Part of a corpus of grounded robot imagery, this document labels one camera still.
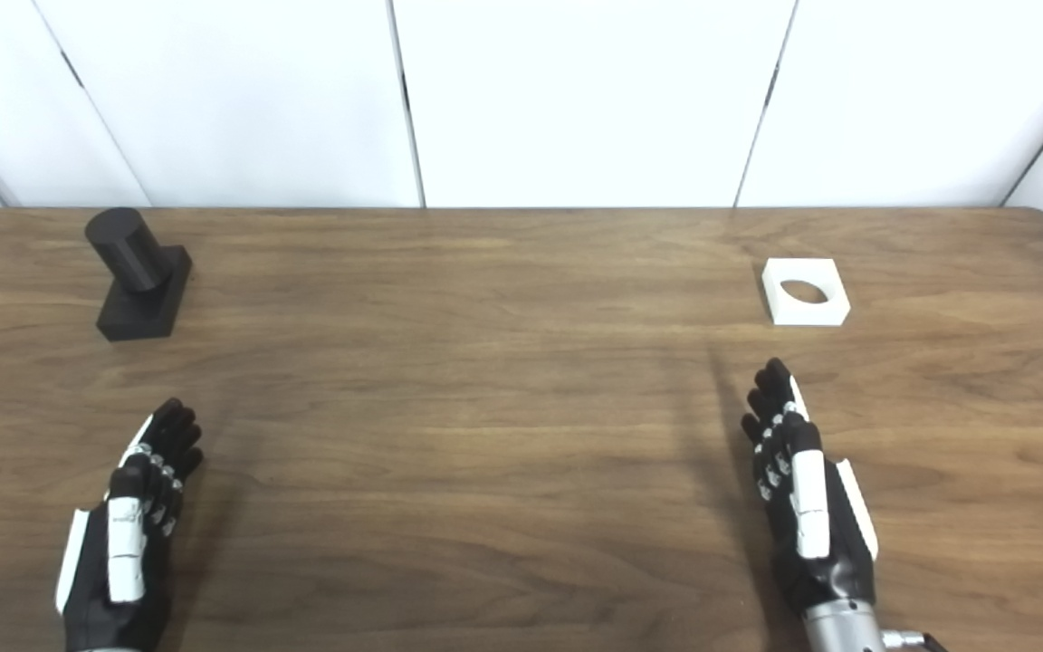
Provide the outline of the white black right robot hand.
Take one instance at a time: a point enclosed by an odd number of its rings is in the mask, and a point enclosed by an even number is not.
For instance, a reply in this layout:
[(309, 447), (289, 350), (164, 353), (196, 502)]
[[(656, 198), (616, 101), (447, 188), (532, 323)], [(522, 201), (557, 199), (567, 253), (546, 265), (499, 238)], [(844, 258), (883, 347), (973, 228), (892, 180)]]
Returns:
[(851, 472), (825, 455), (798, 382), (782, 360), (767, 360), (748, 393), (742, 433), (753, 485), (765, 503), (771, 572), (795, 614), (820, 604), (876, 603), (875, 545)]

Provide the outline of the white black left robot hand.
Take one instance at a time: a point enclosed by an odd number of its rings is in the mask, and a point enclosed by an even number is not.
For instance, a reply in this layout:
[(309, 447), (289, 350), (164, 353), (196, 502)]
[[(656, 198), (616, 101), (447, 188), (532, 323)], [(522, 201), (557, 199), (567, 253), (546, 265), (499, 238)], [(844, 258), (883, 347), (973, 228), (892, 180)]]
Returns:
[(194, 409), (145, 418), (102, 500), (73, 513), (55, 585), (66, 651), (156, 651), (173, 610), (171, 549), (187, 479), (203, 462)]

